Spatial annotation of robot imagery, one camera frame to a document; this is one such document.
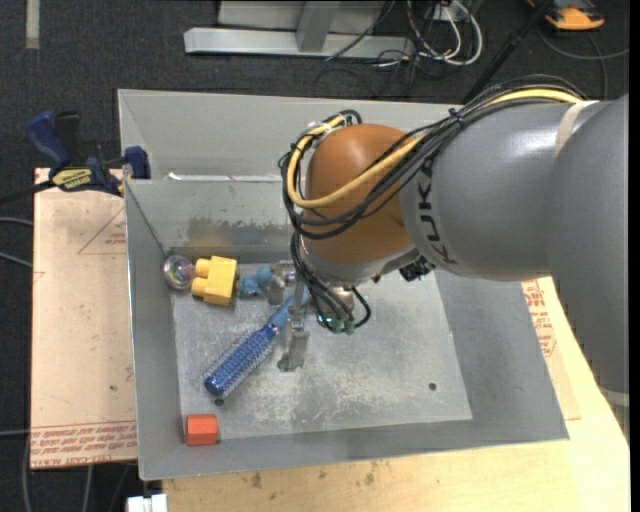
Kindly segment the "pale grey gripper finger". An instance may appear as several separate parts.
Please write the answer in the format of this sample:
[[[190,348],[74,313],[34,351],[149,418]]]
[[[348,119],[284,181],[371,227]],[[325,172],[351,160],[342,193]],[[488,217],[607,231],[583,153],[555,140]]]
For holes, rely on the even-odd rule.
[[[296,336],[297,331],[293,328],[288,328],[284,333],[283,352],[277,363],[281,372],[293,372],[296,369]]]
[[[304,364],[309,337],[310,337],[310,332],[306,328],[306,324],[303,320],[296,320],[292,322],[292,336],[291,336],[291,364],[292,365]]]

